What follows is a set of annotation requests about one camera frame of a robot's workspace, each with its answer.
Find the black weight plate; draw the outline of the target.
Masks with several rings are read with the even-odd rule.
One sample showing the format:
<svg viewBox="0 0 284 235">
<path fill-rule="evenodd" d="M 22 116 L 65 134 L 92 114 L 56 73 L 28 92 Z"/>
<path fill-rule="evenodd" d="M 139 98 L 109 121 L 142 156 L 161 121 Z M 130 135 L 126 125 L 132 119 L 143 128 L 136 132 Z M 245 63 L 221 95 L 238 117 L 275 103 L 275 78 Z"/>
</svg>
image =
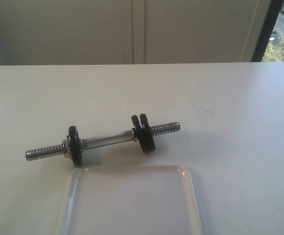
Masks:
<svg viewBox="0 0 284 235">
<path fill-rule="evenodd" d="M 137 115 L 131 116 L 131 120 L 133 123 L 133 132 L 134 132 L 135 138 L 138 139 L 143 153 L 148 153 L 149 149 L 147 146 L 146 138 L 145 138 L 144 132 L 142 130 L 142 126 L 140 124 L 140 121 Z"/>
<path fill-rule="evenodd" d="M 140 114 L 140 121 L 142 125 L 142 130 L 144 132 L 145 140 L 147 143 L 148 152 L 154 152 L 156 150 L 156 146 L 146 114 Z"/>
<path fill-rule="evenodd" d="M 81 140 L 76 126 L 69 127 L 70 153 L 75 167 L 82 166 Z"/>
</svg>

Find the chrome spinlock collar nut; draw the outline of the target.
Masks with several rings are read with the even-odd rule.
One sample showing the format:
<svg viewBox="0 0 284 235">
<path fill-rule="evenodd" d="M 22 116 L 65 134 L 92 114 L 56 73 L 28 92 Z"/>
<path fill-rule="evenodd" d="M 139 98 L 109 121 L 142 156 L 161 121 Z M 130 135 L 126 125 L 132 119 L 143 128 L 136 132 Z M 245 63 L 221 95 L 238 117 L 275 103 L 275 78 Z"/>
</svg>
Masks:
<svg viewBox="0 0 284 235">
<path fill-rule="evenodd" d="M 66 139 L 62 141 L 62 148 L 63 148 L 63 154 L 65 158 L 71 158 L 70 156 L 70 137 L 66 136 Z"/>
</svg>

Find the white rectangular tray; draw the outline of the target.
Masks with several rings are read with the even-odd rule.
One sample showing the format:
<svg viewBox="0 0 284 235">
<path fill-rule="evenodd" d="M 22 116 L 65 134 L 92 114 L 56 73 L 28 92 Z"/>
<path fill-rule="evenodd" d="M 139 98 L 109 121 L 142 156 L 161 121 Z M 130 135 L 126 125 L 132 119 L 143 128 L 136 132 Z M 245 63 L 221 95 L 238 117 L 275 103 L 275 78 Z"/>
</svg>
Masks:
<svg viewBox="0 0 284 235">
<path fill-rule="evenodd" d="M 201 235 L 190 172 L 178 165 L 97 165 L 74 170 L 59 235 Z"/>
</svg>

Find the chrome dumbbell bar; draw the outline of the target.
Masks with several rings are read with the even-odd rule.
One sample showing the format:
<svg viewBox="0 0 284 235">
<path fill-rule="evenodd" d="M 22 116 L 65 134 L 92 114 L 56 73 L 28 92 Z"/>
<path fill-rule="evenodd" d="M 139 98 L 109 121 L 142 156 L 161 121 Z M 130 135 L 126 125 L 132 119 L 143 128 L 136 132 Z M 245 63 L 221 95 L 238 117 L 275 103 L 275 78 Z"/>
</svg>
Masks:
<svg viewBox="0 0 284 235">
<path fill-rule="evenodd" d="M 179 132 L 181 129 L 181 125 L 179 122 L 170 122 L 170 123 L 150 126 L 150 128 L 151 128 L 151 132 L 154 138 L 155 136 L 159 136 L 159 135 Z M 119 143 L 130 142 L 130 141 L 138 141 L 138 139 L 135 138 L 133 128 L 128 131 L 123 131 L 123 132 L 118 132 L 118 133 L 113 133 L 113 134 L 108 134 L 108 135 L 103 135 L 103 136 L 98 136 L 98 137 L 92 137 L 88 139 L 80 138 L 80 140 L 81 140 L 81 153 L 82 154 L 84 151 L 90 150 L 90 149 L 95 149 L 95 148 L 100 148 L 100 147 L 105 147 L 105 146 L 110 146 L 110 145 L 115 145 Z M 35 161 L 39 159 L 50 158 L 50 157 L 60 156 L 60 155 L 64 155 L 62 143 L 58 145 L 51 145 L 47 147 L 41 147 L 41 148 L 28 150 L 25 153 L 25 158 L 27 161 Z"/>
</svg>

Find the black window frame post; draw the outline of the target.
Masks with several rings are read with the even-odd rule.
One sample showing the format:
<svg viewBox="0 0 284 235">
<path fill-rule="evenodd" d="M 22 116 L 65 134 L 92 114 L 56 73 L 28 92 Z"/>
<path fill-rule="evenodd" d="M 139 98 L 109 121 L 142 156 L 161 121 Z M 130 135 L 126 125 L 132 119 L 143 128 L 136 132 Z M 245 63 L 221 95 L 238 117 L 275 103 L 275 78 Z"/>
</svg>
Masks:
<svg viewBox="0 0 284 235">
<path fill-rule="evenodd" d="M 260 30 L 260 35 L 256 43 L 251 62 L 261 62 L 269 42 L 269 38 L 276 23 L 278 14 L 283 4 L 283 0 L 271 0 L 263 25 Z"/>
</svg>

